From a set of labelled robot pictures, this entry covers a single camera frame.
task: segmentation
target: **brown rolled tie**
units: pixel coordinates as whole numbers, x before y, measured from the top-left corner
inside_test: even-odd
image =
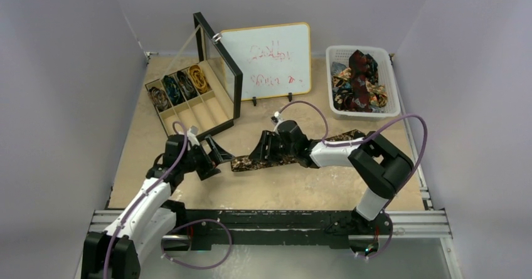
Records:
[[[201,71],[200,66],[198,65],[192,65],[188,68],[188,74],[190,75],[190,78],[192,80],[192,83],[194,84],[194,87],[198,89],[198,91],[201,94],[204,94],[209,90],[209,84],[207,83],[207,79],[205,78],[205,74],[203,74],[203,71]]]

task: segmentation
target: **display box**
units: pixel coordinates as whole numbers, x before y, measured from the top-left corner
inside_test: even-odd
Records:
[[[242,72],[203,15],[193,16],[195,30],[173,61],[190,59],[188,49],[195,39],[199,63],[164,73],[147,83],[146,90],[166,135],[173,135],[172,124],[180,121],[187,128],[197,127],[201,141],[232,127],[240,116]]]

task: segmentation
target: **whiteboard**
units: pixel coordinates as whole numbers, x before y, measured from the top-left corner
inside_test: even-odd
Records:
[[[311,90],[311,30],[307,23],[224,30],[221,37],[242,71],[242,100]],[[227,65],[225,68],[225,73],[231,73]],[[226,84],[226,90],[234,89],[231,79]]]

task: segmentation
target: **pile of neckties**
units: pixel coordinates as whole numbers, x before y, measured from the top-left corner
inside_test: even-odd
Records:
[[[349,57],[349,67],[333,62],[331,67],[334,108],[349,112],[381,113],[388,103],[384,86],[379,85],[378,64],[360,50]]]

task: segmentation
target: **gray floor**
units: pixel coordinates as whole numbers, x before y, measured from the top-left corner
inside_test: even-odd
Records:
[[[212,251],[185,253],[181,260],[205,266],[216,263],[226,250],[227,246],[213,246]],[[438,239],[395,239],[367,263],[350,253],[327,246],[235,246],[224,264],[198,271],[162,260],[156,248],[144,263],[141,278],[450,278]]]

